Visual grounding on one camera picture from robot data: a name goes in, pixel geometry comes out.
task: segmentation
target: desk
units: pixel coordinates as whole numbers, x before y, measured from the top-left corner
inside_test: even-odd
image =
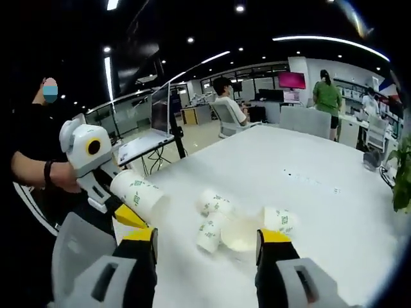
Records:
[[[185,125],[201,125],[211,122],[211,109],[209,105],[181,109],[181,115]]]
[[[210,257],[195,245],[204,220],[195,201],[207,188],[249,214],[262,206],[294,212],[300,256],[329,273],[348,304],[370,300],[394,267],[398,242],[390,234],[392,191],[362,166],[362,155],[327,139],[255,126],[148,177],[171,197],[166,225],[159,226],[153,307],[258,307],[255,265],[221,252]]]

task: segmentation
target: wristwatch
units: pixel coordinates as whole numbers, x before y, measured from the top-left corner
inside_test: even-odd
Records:
[[[50,178],[50,171],[51,171],[51,165],[53,165],[55,162],[56,160],[49,160],[44,165],[44,182],[46,183],[46,188],[54,186]]]

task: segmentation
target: woman in green shirt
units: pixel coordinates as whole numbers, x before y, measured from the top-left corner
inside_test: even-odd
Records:
[[[315,84],[313,100],[317,110],[331,114],[331,132],[329,138],[336,140],[338,128],[338,112],[341,109],[341,93],[331,83],[329,74],[325,69],[320,72],[321,81]]]

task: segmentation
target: linear light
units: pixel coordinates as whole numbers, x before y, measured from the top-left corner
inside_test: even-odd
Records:
[[[221,56],[228,55],[229,53],[230,53],[230,51],[224,51],[223,53],[220,53],[219,55],[212,56],[211,58],[208,58],[207,60],[204,60],[203,62],[201,62],[201,64],[205,64],[207,62],[213,61],[217,58],[220,58]]]
[[[380,56],[382,59],[390,62],[390,59],[388,59],[388,57],[386,57],[382,53],[379,53],[377,50],[374,50],[370,47],[361,45],[361,44],[356,43],[356,42],[351,42],[350,40],[343,40],[341,38],[336,38],[336,37],[319,37],[319,36],[315,36],[315,35],[294,35],[292,37],[276,37],[276,38],[273,38],[272,40],[274,42],[280,42],[280,41],[283,41],[283,40],[328,40],[330,42],[338,42],[338,43],[348,44],[348,45],[352,45],[354,47],[364,49],[364,50],[366,50],[370,53],[374,53],[375,55]]]
[[[115,10],[117,8],[119,0],[109,0],[107,3],[107,11]]]
[[[109,96],[110,100],[113,100],[113,86],[112,86],[112,80],[111,80],[111,59],[110,57],[106,57],[104,59],[104,66],[105,66],[105,76],[107,79],[107,88],[109,89]]]

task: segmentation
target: black shorts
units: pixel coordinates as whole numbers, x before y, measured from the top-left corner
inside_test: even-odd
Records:
[[[338,123],[340,122],[338,117],[331,116],[331,129],[334,130],[338,127]]]

